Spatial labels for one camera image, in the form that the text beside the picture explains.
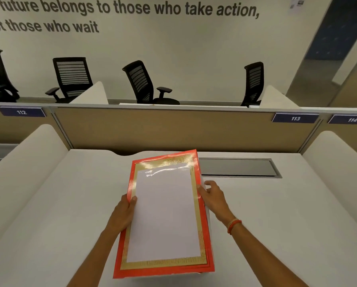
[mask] beige partition panel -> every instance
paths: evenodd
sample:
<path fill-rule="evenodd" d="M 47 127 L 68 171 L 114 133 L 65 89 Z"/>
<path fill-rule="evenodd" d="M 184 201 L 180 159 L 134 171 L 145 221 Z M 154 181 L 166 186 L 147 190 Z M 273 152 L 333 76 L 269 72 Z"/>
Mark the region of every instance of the beige partition panel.
<path fill-rule="evenodd" d="M 357 108 L 357 70 L 349 75 L 329 107 Z"/>
<path fill-rule="evenodd" d="M 0 112 L 0 143 L 20 143 L 40 125 L 49 124 L 54 127 L 60 139 L 70 149 L 64 135 L 47 108 L 43 108 L 46 117 L 7 117 Z"/>
<path fill-rule="evenodd" d="M 145 150 L 296 153 L 315 124 L 272 123 L 275 113 L 157 109 L 55 109 L 72 146 L 119 154 Z"/>
<path fill-rule="evenodd" d="M 329 120 L 325 119 L 321 125 L 314 132 L 302 153 L 310 146 L 310 144 L 317 138 L 317 136 L 323 131 L 332 131 L 337 134 L 342 140 L 344 140 L 351 148 L 357 152 L 357 125 L 347 124 L 328 124 Z"/>

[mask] gray floor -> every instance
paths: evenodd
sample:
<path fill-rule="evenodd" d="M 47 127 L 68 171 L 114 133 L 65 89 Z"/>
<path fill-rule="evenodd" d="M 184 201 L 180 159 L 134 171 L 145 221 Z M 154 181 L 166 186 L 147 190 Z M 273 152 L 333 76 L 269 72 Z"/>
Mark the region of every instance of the gray floor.
<path fill-rule="evenodd" d="M 339 91 L 332 79 L 341 64 L 336 60 L 304 60 L 286 96 L 301 107 L 326 107 Z"/>

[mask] bracelet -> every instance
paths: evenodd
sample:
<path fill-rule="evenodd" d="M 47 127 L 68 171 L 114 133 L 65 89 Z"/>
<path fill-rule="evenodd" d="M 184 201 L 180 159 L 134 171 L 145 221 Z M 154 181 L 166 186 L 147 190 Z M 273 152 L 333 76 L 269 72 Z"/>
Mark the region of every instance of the bracelet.
<path fill-rule="evenodd" d="M 235 218 L 234 220 L 232 220 L 229 225 L 228 225 L 228 234 L 232 235 L 232 229 L 235 225 L 237 225 L 238 223 L 243 223 L 241 220 L 239 220 L 238 218 Z"/>

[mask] number plate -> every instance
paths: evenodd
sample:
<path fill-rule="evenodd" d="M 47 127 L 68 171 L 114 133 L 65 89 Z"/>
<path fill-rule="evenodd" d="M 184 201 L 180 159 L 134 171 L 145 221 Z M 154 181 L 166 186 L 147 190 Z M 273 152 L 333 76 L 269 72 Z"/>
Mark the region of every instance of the number plate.
<path fill-rule="evenodd" d="M 314 124 L 319 116 L 319 114 L 276 113 L 272 122 Z"/>
<path fill-rule="evenodd" d="M 45 117 L 42 108 L 0 107 L 0 112 L 9 117 Z"/>
<path fill-rule="evenodd" d="M 329 124 L 355 124 L 357 125 L 357 115 L 333 115 Z"/>

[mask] person's right hand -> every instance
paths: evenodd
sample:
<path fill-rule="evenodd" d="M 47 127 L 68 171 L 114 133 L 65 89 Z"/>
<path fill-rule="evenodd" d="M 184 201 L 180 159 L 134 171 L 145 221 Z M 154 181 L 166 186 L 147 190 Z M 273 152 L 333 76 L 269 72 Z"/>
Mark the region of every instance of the person's right hand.
<path fill-rule="evenodd" d="M 226 203 L 224 192 L 213 180 L 205 181 L 205 184 L 210 185 L 210 188 L 205 190 L 201 185 L 197 185 L 198 192 L 202 196 L 205 205 L 209 207 L 216 215 L 216 218 L 227 227 L 236 217 Z"/>

